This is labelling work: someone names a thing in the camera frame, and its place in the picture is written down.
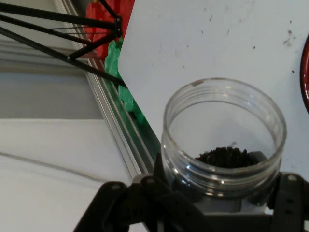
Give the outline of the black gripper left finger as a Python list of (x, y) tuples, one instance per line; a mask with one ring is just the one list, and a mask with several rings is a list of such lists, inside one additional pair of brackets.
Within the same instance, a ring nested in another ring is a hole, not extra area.
[(180, 193), (166, 185), (161, 154), (154, 173), (129, 187), (122, 182), (103, 184), (76, 232), (127, 232), (132, 224), (143, 223), (150, 232), (208, 232), (207, 219)]

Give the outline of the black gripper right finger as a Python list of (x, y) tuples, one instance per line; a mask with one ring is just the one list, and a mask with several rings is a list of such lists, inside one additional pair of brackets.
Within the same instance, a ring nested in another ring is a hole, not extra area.
[(309, 219), (309, 182), (294, 173), (281, 173), (271, 202), (271, 232), (304, 232)]

